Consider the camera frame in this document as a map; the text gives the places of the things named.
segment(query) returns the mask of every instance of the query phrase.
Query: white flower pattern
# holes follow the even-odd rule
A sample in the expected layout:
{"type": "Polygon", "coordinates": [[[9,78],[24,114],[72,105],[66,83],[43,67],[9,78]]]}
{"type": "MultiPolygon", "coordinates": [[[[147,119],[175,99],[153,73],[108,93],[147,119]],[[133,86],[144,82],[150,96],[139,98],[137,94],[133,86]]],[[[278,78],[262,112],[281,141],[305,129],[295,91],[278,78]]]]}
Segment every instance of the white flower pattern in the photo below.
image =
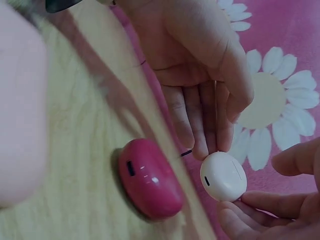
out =
{"type": "MultiPolygon", "coordinates": [[[[240,164],[243,164],[247,157],[251,168],[257,171],[263,169],[268,163],[272,149],[272,136],[278,148],[283,151],[300,143],[301,136],[308,137],[314,134],[316,121],[307,109],[316,107],[320,100],[319,93],[315,91],[317,83],[312,73],[309,70],[294,73],[297,66],[297,58],[294,55],[284,55],[280,47],[272,47],[264,58],[256,49],[247,52],[246,55],[253,81],[258,75],[269,77],[264,80],[277,79],[279,83],[287,79],[280,85],[284,102],[283,108],[279,108],[282,111],[276,116],[275,121],[259,128],[243,127],[239,122],[234,126],[229,153],[240,164]]],[[[273,88],[268,89],[271,92],[267,92],[266,95],[273,97],[273,88]]],[[[251,111],[251,113],[253,113],[250,115],[251,119],[256,118],[254,112],[251,111]]]]}
{"type": "Polygon", "coordinates": [[[252,16],[252,13],[245,12],[247,10],[245,4],[234,3],[234,0],[217,0],[217,3],[226,14],[231,27],[235,32],[242,32],[251,27],[250,23],[244,21],[252,16]]]}

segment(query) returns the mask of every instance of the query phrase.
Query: pink blanket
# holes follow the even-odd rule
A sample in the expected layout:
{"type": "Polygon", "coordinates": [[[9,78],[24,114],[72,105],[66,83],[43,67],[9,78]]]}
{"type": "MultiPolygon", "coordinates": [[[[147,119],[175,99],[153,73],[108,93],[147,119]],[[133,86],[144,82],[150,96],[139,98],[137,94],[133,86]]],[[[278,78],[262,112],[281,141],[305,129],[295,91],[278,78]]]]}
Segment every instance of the pink blanket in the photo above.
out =
{"type": "MultiPolygon", "coordinates": [[[[235,126],[230,154],[244,166],[249,190],[278,193],[316,190],[312,176],[284,177],[269,163],[274,154],[318,136],[320,79],[319,0],[218,0],[247,52],[257,101],[235,126]]],[[[126,16],[114,13],[126,29],[140,62],[144,55],[126,16]]],[[[160,85],[147,63],[142,65],[161,112],[177,140],[160,85]]],[[[179,146],[181,153],[185,149],[179,146]]],[[[218,239],[228,239],[219,227],[216,202],[204,191],[200,162],[184,158],[199,198],[218,239]]]]}

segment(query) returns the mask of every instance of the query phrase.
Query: finger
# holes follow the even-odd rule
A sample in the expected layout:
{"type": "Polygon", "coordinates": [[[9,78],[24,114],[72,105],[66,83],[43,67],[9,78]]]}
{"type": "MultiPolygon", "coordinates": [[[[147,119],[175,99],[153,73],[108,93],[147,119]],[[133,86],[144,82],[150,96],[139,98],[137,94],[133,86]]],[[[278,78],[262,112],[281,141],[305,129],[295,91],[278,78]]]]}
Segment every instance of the finger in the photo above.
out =
{"type": "Polygon", "coordinates": [[[228,42],[220,71],[230,92],[226,104],[226,115],[232,123],[235,123],[241,112],[254,99],[254,89],[246,54],[239,43],[228,42]]]}
{"type": "Polygon", "coordinates": [[[198,86],[184,87],[183,93],[186,113],[194,137],[192,153],[196,159],[203,160],[208,156],[208,148],[204,132],[203,113],[198,86]]]}
{"type": "Polygon", "coordinates": [[[272,158],[273,168],[284,176],[314,174],[315,154],[320,138],[294,145],[272,158]]]}
{"type": "Polygon", "coordinates": [[[247,214],[250,218],[255,220],[258,224],[272,228],[275,226],[285,226],[293,221],[290,219],[277,218],[271,216],[265,212],[252,208],[241,201],[236,201],[234,204],[240,208],[245,214],[247,214]]]}
{"type": "Polygon", "coordinates": [[[217,148],[228,152],[234,135],[234,125],[227,118],[227,100],[229,91],[223,82],[216,83],[216,109],[217,109],[217,148]]]}
{"type": "Polygon", "coordinates": [[[280,195],[262,191],[248,191],[241,201],[252,208],[269,212],[279,218],[297,219],[307,194],[280,195]]]}
{"type": "Polygon", "coordinates": [[[181,87],[164,85],[161,87],[177,137],[185,148],[192,149],[195,139],[188,119],[183,91],[181,87]]]}
{"type": "Polygon", "coordinates": [[[267,229],[267,227],[262,226],[260,223],[256,222],[252,217],[247,215],[244,211],[242,211],[237,205],[233,204],[232,202],[220,202],[219,205],[220,208],[232,210],[241,221],[243,221],[253,230],[262,232],[267,229]]]}
{"type": "Polygon", "coordinates": [[[217,216],[222,230],[230,239],[255,240],[260,234],[245,224],[234,211],[219,204],[217,216]]]}
{"type": "Polygon", "coordinates": [[[212,80],[201,83],[199,86],[200,100],[202,105],[203,129],[208,154],[217,151],[216,136],[216,83],[212,80]]]}

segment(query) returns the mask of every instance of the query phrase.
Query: wood grain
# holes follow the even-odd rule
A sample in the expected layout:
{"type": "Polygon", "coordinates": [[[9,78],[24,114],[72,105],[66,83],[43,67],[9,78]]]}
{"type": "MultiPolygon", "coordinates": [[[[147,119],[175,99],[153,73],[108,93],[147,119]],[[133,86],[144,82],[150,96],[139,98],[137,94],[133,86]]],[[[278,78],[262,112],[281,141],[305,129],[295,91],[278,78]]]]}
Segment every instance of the wood grain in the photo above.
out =
{"type": "Polygon", "coordinates": [[[28,201],[0,214],[9,240],[214,240],[121,24],[94,0],[38,23],[48,46],[49,170],[28,201]],[[177,216],[144,221],[112,162],[134,138],[158,142],[186,194],[177,216]]]}

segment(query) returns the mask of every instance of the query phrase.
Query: pink earbuds case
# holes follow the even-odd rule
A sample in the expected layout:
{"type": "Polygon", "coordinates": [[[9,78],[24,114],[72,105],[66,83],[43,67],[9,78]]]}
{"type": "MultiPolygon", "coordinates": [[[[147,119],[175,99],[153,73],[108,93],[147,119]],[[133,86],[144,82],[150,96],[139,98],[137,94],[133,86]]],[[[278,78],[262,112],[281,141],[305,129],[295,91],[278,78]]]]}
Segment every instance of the pink earbuds case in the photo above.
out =
{"type": "Polygon", "coordinates": [[[182,209],[183,190],[165,155],[153,141],[130,141],[119,156],[118,169],[126,193],[148,219],[163,220],[182,209]]]}

